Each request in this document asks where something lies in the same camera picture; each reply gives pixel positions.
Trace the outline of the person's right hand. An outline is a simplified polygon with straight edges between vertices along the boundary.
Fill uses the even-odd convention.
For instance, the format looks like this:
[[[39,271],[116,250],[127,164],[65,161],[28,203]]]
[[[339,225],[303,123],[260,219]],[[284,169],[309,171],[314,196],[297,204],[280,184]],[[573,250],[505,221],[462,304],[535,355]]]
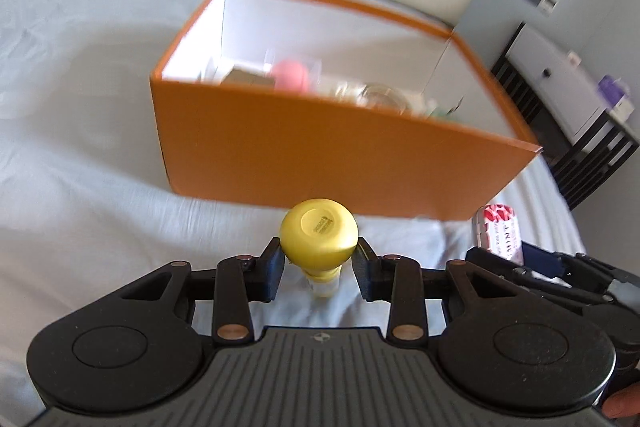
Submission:
[[[640,413],[640,384],[633,384],[608,397],[602,405],[602,412],[608,418],[638,415]]]

